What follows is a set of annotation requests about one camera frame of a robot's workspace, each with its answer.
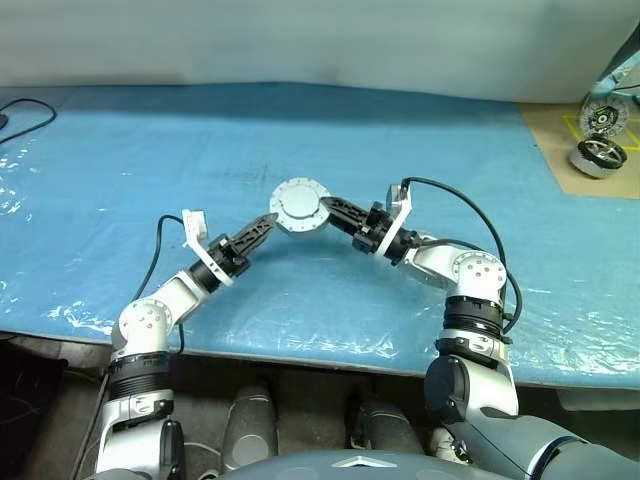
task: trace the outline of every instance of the plastic wrap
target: plastic wrap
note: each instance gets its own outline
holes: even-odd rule
[[[201,208],[211,236],[232,235],[288,178],[369,208],[423,175],[470,195],[503,236],[525,300],[516,380],[639,385],[638,202],[563,194],[513,105],[294,85],[0,90],[25,94],[60,116],[0,146],[0,329],[108,342],[161,214]],[[2,133],[44,115],[7,113]],[[457,199],[412,192],[409,227],[493,248]],[[150,288],[195,260],[183,241],[167,224]],[[411,375],[434,357],[443,292],[343,233],[276,231],[251,262],[185,324],[187,349]]]

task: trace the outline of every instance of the white wall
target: white wall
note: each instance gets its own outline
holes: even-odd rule
[[[575,101],[638,0],[0,0],[0,85],[295,81]]]

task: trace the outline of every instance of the yellow tape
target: yellow tape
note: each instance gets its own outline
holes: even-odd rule
[[[578,127],[577,127],[576,120],[578,120],[578,118],[580,118],[578,115],[569,114],[569,113],[562,116],[562,119],[567,124],[569,131],[573,134],[576,140],[580,142],[584,139],[584,137],[582,136],[582,133],[580,133],[580,130],[578,130]],[[640,123],[640,118],[630,118],[628,121]],[[638,139],[638,137],[636,137],[633,134],[633,132],[628,128],[624,129],[624,133],[626,133],[629,136],[629,138],[635,142],[635,145],[620,145],[620,146],[625,150],[627,150],[628,152],[640,152],[640,139]]]

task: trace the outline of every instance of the white bracket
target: white bracket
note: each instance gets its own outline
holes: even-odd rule
[[[233,280],[231,277],[220,268],[220,265],[211,258],[211,255],[200,244],[200,241],[209,235],[204,212],[202,210],[182,210],[182,221],[184,222],[184,232],[187,236],[187,241],[183,246],[188,245],[222,284],[227,287],[232,285]]]
[[[400,185],[390,185],[389,192],[387,193],[387,210],[392,216],[395,214],[395,218],[389,230],[387,230],[387,234],[382,239],[382,242],[380,242],[376,253],[374,253],[374,256],[377,258],[384,257],[398,230],[400,230],[400,227],[402,227],[407,220],[409,213],[411,213],[411,190],[407,187],[407,194],[402,198],[402,188]]]

